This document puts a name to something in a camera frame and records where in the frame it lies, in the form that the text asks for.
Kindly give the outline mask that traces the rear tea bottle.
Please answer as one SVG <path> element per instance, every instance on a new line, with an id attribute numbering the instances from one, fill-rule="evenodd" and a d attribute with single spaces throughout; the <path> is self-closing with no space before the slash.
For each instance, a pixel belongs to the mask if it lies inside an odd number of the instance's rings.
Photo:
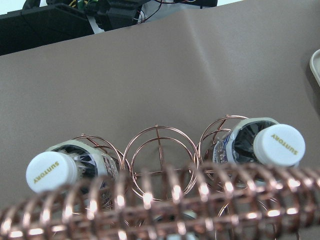
<path id="1" fill-rule="evenodd" d="M 296 167 L 305 154 L 306 143 L 295 127 L 270 117 L 256 117 L 241 120 L 212 150 L 216 164 Z"/>

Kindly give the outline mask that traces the cream plastic tray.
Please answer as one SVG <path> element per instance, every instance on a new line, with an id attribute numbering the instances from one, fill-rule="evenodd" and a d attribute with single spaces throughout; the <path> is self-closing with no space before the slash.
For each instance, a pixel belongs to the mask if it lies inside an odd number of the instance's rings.
<path id="1" fill-rule="evenodd" d="M 309 60 L 309 67 L 317 84 L 320 86 L 320 49 L 312 54 Z"/>

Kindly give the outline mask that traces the tea bottle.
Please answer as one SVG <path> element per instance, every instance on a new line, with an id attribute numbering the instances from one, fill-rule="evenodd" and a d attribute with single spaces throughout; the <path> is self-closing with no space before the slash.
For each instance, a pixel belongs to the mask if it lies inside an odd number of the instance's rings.
<path id="1" fill-rule="evenodd" d="M 295 127 L 270 117 L 256 117 L 241 120 L 212 150 L 216 164 L 296 167 L 305 154 L 306 143 Z"/>
<path id="2" fill-rule="evenodd" d="M 115 160 L 105 151 L 71 139 L 36 155 L 25 172 L 26 182 L 36 193 L 73 185 L 82 179 L 119 176 Z"/>

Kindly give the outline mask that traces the front tea bottle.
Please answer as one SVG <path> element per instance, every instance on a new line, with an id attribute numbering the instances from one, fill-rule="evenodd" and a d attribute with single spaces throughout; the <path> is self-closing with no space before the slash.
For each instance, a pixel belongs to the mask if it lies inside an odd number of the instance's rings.
<path id="1" fill-rule="evenodd" d="M 36 193 L 73 185 L 82 179 L 119 176 L 115 160 L 105 151 L 71 139 L 36 155 L 25 172 L 26 182 Z"/>

